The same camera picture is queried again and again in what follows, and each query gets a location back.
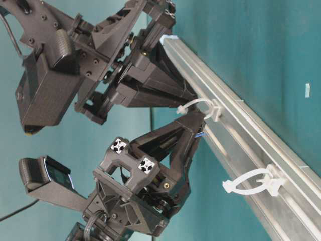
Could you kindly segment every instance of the white cable tie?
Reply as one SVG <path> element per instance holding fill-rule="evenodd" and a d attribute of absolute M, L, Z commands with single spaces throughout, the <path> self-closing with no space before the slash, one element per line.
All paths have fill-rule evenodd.
<path fill-rule="evenodd" d="M 210 109 L 208 111 L 208 114 L 205 116 L 204 119 L 209 119 L 214 115 L 215 110 L 217 110 L 216 112 L 216 117 L 214 118 L 214 121 L 218 121 L 220 115 L 222 114 L 222 107 L 219 105 L 219 103 L 217 102 L 217 100 L 213 99 L 212 101 L 209 99 L 194 99 L 191 102 L 185 104 L 184 106 L 180 105 L 177 108 L 176 114 L 187 114 L 188 112 L 188 108 L 190 106 L 192 106 L 193 104 L 197 104 L 200 102 L 205 102 L 208 103 L 210 105 Z"/>
<path fill-rule="evenodd" d="M 166 34 L 164 34 L 159 40 L 162 45 L 164 45 L 164 39 L 179 39 L 179 38 L 178 38 L 177 35 L 166 35 Z"/>
<path fill-rule="evenodd" d="M 222 185 L 227 193 L 234 192 L 240 195 L 254 195 L 267 190 L 271 194 L 271 196 L 276 197 L 279 195 L 278 191 L 280 187 L 284 185 L 285 179 L 274 178 L 272 174 L 272 172 L 274 172 L 273 170 L 275 170 L 275 167 L 273 165 L 268 165 L 266 169 L 259 168 L 252 170 L 238 177 L 234 181 L 227 180 L 226 182 L 223 182 Z M 257 180 L 256 182 L 260 182 L 262 183 L 262 185 L 248 190 L 241 190 L 236 188 L 245 180 L 260 174 L 264 174 L 264 178 L 261 180 Z"/>

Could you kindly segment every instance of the aluminum rail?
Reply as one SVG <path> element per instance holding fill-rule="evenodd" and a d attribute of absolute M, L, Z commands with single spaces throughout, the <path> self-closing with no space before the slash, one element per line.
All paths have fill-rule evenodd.
<path fill-rule="evenodd" d="M 219 121 L 207 120 L 205 131 L 231 179 L 268 164 L 287 179 L 278 197 L 267 191 L 245 197 L 271 239 L 321 240 L 321 178 L 181 40 L 165 38 L 164 48 L 199 98 L 216 99 L 223 107 Z M 258 184 L 250 179 L 241 186 Z"/>

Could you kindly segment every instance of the tape piece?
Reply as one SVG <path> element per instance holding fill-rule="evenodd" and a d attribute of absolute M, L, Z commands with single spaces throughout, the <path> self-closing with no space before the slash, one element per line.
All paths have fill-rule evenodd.
<path fill-rule="evenodd" d="M 305 84 L 305 97 L 310 98 L 311 86 L 309 83 Z"/>

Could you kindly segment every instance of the bolt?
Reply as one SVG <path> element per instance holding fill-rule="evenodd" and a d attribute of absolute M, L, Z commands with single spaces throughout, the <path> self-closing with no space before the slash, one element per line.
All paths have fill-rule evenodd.
<path fill-rule="evenodd" d="M 164 185 L 163 185 L 163 188 L 164 189 L 169 189 L 169 187 L 170 187 L 170 185 L 166 182 L 166 183 L 164 183 Z"/>

